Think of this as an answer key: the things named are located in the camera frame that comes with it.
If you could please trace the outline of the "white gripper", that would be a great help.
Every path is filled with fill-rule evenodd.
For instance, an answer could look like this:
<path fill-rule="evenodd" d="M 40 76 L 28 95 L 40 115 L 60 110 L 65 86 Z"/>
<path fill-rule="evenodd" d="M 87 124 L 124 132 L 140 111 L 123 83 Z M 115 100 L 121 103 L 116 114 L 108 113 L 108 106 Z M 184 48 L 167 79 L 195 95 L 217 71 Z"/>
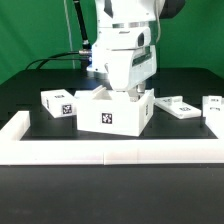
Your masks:
<path fill-rule="evenodd" d="M 136 87 L 137 96 L 142 97 L 146 89 L 142 82 L 157 69 L 155 46 L 110 51 L 105 68 L 113 90 L 129 91 Z"/>

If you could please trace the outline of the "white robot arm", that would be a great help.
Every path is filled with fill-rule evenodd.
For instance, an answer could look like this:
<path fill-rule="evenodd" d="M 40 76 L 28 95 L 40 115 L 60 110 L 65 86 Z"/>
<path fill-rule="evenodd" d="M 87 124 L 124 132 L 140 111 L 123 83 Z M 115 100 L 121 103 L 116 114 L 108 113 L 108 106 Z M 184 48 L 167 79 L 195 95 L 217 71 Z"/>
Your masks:
<path fill-rule="evenodd" d="M 106 79 L 117 92 L 141 96 L 157 70 L 160 21 L 175 17 L 186 0 L 95 0 L 97 39 L 90 77 Z"/>

